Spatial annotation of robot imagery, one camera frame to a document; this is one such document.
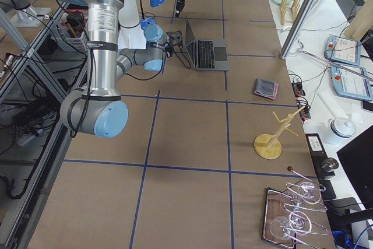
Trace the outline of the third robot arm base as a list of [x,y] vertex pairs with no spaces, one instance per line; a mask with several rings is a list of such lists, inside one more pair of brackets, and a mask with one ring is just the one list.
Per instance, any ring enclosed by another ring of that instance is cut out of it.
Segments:
[[49,18],[51,13],[51,8],[34,7],[29,0],[1,0],[1,9],[5,13],[16,11],[16,14],[10,19],[11,24],[15,27],[39,27],[41,21]]

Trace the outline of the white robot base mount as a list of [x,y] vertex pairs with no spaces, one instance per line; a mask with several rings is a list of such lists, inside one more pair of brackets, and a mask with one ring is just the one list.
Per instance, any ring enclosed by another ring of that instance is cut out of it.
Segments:
[[119,10],[118,49],[146,48],[146,39],[140,26],[140,17],[136,0],[124,0],[124,6]]

